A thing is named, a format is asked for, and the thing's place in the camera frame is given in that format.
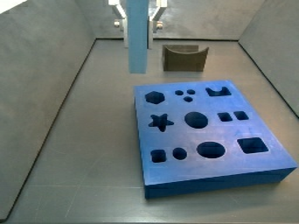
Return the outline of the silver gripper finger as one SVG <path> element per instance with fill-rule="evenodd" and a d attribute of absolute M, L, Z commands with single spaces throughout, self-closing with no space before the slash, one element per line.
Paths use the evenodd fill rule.
<path fill-rule="evenodd" d="M 167 8 L 167 0 L 156 0 L 155 5 L 156 8 L 154 10 L 154 14 L 148 17 L 148 48 L 152 48 L 154 46 L 154 34 L 164 27 L 164 24 L 160 21 L 160 17 L 164 14 Z"/>
<path fill-rule="evenodd" d="M 127 42 L 127 13 L 122 6 L 120 0 L 108 0 L 108 5 L 112 7 L 112 11 L 116 14 L 114 26 L 120 29 L 124 36 L 124 46 L 128 47 Z"/>

